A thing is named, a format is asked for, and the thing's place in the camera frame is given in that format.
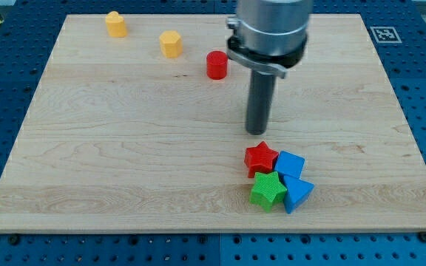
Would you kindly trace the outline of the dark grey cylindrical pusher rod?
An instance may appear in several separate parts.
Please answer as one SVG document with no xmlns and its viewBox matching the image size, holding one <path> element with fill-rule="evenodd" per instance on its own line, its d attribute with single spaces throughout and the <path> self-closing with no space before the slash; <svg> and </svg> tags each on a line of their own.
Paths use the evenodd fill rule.
<svg viewBox="0 0 426 266">
<path fill-rule="evenodd" d="M 271 74 L 251 71 L 246 131 L 252 135 L 263 134 L 268 125 L 276 77 Z"/>
</svg>

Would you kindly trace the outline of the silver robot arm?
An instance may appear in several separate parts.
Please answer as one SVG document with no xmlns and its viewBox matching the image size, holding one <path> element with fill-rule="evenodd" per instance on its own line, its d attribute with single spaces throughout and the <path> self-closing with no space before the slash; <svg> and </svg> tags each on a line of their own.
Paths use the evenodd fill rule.
<svg viewBox="0 0 426 266">
<path fill-rule="evenodd" d="M 312 0 L 243 0 L 226 19 L 232 30 L 226 54 L 251 70 L 245 123 L 249 134 L 266 131 L 275 81 L 302 59 L 312 10 Z"/>
</svg>

